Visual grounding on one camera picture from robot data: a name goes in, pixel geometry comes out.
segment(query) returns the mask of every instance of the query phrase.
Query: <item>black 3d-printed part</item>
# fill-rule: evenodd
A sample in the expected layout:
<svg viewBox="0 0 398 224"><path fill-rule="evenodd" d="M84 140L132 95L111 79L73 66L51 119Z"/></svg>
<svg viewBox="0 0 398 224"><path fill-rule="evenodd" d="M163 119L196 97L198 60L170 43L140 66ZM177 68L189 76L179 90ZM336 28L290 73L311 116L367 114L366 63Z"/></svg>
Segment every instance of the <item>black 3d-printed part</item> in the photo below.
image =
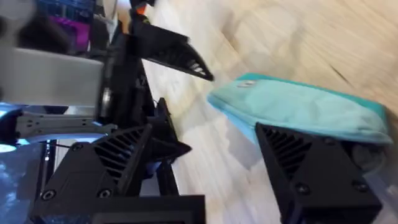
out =
<svg viewBox="0 0 398 224"><path fill-rule="evenodd" d="M115 132L92 144L72 145L35 201L30 219L39 224L204 224L204 196L179 196L176 187L160 187L161 194L168 196L139 197L155 149L151 132L148 124ZM162 169L170 166L162 164ZM162 181L159 186L175 185L169 170L158 177Z"/></svg>
<svg viewBox="0 0 398 224"><path fill-rule="evenodd" d="M143 149L151 131L150 126L131 128L117 131L92 143L92 148L123 195L127 193L125 186L132 181L130 176L143 178L138 167L149 160L151 148L147 147L145 151Z"/></svg>
<svg viewBox="0 0 398 224"><path fill-rule="evenodd" d="M282 224L369 224L380 201L340 142L256 124Z"/></svg>
<svg viewBox="0 0 398 224"><path fill-rule="evenodd" d="M188 37L145 23L135 11L131 11L131 17L130 52L163 66L214 80L204 60L188 43Z"/></svg>

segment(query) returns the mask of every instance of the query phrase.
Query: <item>black plastic housing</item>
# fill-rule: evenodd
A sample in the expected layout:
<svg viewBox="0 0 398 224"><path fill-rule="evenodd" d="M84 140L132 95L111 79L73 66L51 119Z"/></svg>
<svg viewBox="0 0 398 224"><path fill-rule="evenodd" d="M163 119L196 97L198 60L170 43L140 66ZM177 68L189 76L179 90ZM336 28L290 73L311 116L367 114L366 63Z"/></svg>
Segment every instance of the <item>black plastic housing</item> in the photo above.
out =
<svg viewBox="0 0 398 224"><path fill-rule="evenodd" d="M340 142L259 123L256 134L283 224L369 224L381 210Z"/></svg>

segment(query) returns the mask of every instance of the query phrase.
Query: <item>light blue cloth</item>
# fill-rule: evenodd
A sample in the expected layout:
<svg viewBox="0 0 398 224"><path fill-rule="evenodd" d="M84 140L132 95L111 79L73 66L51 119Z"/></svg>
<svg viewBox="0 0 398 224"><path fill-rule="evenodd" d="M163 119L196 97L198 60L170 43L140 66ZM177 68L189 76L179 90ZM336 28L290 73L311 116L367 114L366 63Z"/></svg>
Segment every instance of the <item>light blue cloth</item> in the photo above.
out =
<svg viewBox="0 0 398 224"><path fill-rule="evenodd" d="M384 107L356 96L248 73L208 101L252 142L257 122L338 139L391 144Z"/></svg>

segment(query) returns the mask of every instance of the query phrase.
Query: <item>white surface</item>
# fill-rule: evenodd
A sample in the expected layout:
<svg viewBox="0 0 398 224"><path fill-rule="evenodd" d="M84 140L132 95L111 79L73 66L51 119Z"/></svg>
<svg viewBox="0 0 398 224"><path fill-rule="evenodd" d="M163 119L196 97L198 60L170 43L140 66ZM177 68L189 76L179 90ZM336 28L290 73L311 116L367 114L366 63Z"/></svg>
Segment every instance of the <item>white surface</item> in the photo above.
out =
<svg viewBox="0 0 398 224"><path fill-rule="evenodd" d="M192 152L178 159L173 166L179 190L181 194L206 195L208 223L280 223L279 209L260 150L223 114L206 102L209 91L245 72L260 72L362 96L370 93L362 91L362 94L359 94L360 91L355 91L358 89L345 83L329 65L325 66L324 58L310 47L320 46L318 42L330 37L325 35L314 38L314 35L327 31L324 23L318 24L319 18L315 15L318 15L316 12L325 12L321 15L328 16L329 21L333 18L338 19L342 9L336 2L157 2L152 23L189 36L194 48L215 74L215 82L209 83L154 63L144 62L153 97L166 99L179 140L193 148ZM366 7L353 9L356 9L358 14L367 12ZM345 13L344 18L347 21L356 15L355 12ZM375 21L382 24L382 21L377 19L368 22ZM335 29L344 24L335 24ZM359 44L348 44L351 37L345 36L343 39L338 33L330 38L336 40L335 44L339 46L346 44L344 47L351 47L353 43ZM329 52L339 55L324 56L331 61L330 63L336 62L336 58L348 60L346 58L350 56L348 53L343 55L338 50L333 51L331 47L328 49ZM349 75L352 75L349 77L350 81L360 78L353 78L354 73ZM375 91L380 83L373 81L368 85ZM386 96L372 95L372 99L375 98L385 101ZM398 158L398 154L395 150L390 152L391 157L388 158L387 165L376 175L368 177L371 187L384 204L375 223L398 223L398 169L397 159L393 159Z"/></svg>

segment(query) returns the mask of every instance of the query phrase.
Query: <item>ventilation slot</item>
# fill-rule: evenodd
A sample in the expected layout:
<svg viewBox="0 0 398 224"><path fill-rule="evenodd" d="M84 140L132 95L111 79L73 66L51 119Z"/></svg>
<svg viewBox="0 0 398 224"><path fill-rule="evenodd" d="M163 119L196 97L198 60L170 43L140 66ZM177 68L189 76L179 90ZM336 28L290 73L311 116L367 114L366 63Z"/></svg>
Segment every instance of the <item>ventilation slot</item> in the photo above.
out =
<svg viewBox="0 0 398 224"><path fill-rule="evenodd" d="M279 165L287 177L292 179L312 144L305 142L302 138L275 129L264 128L263 131Z"/></svg>
<svg viewBox="0 0 398 224"><path fill-rule="evenodd" d="M142 129L120 133L95 142L94 150L117 184L134 154L135 145L139 142Z"/></svg>

